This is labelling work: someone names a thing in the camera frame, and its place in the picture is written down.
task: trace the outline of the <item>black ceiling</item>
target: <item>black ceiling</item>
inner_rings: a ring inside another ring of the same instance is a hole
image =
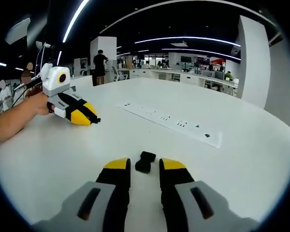
[[[150,50],[150,53],[161,53],[162,48],[174,48],[170,43],[182,40],[161,40],[134,44],[136,41],[173,36],[208,37],[229,42],[235,42],[238,36],[239,15],[245,15],[263,23],[268,38],[271,39],[277,29],[258,16],[238,7],[209,1],[185,1],[154,7],[130,16],[102,34],[100,31],[118,19],[135,12],[135,8],[164,2],[164,0],[90,0],[76,20],[67,42],[62,44],[65,31],[76,9],[83,0],[40,0],[40,1],[12,1],[6,5],[0,2],[0,61],[9,67],[23,68],[27,62],[35,63],[38,50],[28,49],[26,38],[8,45],[5,35],[9,28],[29,15],[35,17],[47,13],[48,22],[41,31],[38,40],[54,45],[56,48],[46,53],[45,58],[53,56],[55,59],[62,50],[61,63],[71,62],[73,58],[89,56],[89,44],[97,36],[115,36],[120,53]],[[262,10],[267,18],[271,16],[259,4],[253,1],[238,1],[238,3],[256,12]],[[207,50],[229,55],[232,45],[204,41],[183,39],[189,49]]]

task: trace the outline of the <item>white wall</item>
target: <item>white wall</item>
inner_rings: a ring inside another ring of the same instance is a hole
[[[240,82],[236,96],[264,108],[270,84],[270,47],[264,25],[240,16]]]
[[[98,51],[103,50],[103,54],[109,60],[117,60],[117,37],[99,36],[90,42],[90,64],[92,68],[93,58],[98,54]]]
[[[226,60],[225,71],[230,71],[233,78],[239,79],[240,66],[241,64],[235,63],[231,60]]]
[[[286,41],[270,47],[271,79],[264,109],[290,126],[290,52]]]

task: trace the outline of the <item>white pillar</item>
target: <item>white pillar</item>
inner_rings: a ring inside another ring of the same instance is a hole
[[[117,64],[117,37],[99,36],[90,42],[90,67],[95,69],[93,58],[98,54],[99,50],[103,50],[103,54],[110,60],[109,65]]]
[[[74,59],[74,76],[81,75],[81,59]]]
[[[270,84],[270,47],[264,25],[240,16],[240,81],[237,97],[264,108]]]
[[[181,69],[181,67],[179,65],[176,65],[176,63],[178,63],[178,62],[180,63],[180,53],[169,52],[169,65],[170,65],[170,68],[172,68],[173,70]]]

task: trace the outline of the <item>human hand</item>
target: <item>human hand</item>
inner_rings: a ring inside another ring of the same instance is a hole
[[[43,92],[40,92],[28,99],[28,101],[32,102],[32,106],[36,110],[36,113],[40,115],[49,114],[49,110],[47,108],[48,96],[46,96]]]

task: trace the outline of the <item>desk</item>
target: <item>desk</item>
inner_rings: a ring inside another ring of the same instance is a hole
[[[205,81],[211,81],[215,83],[222,84],[223,86],[228,86],[232,88],[237,88],[237,85],[233,82],[219,80],[212,77],[207,77],[195,73],[181,72],[179,70],[163,70],[163,69],[120,69],[119,71],[130,71],[130,79],[137,77],[147,77],[152,79],[159,79],[159,74],[178,74],[180,75],[180,82],[185,82],[189,84],[195,84],[201,87],[204,87]]]
[[[149,78],[77,90],[95,107],[101,123],[77,126],[56,115],[36,116],[0,145],[0,182],[30,224],[52,218],[68,196],[96,180],[107,162],[123,157],[131,158],[126,232],[166,231],[158,171],[162,157],[181,161],[196,181],[223,195],[232,211],[258,221],[289,182],[290,128],[252,104],[206,88]],[[219,129],[221,147],[116,106],[127,100]],[[149,174],[134,169],[143,150],[157,154]]]

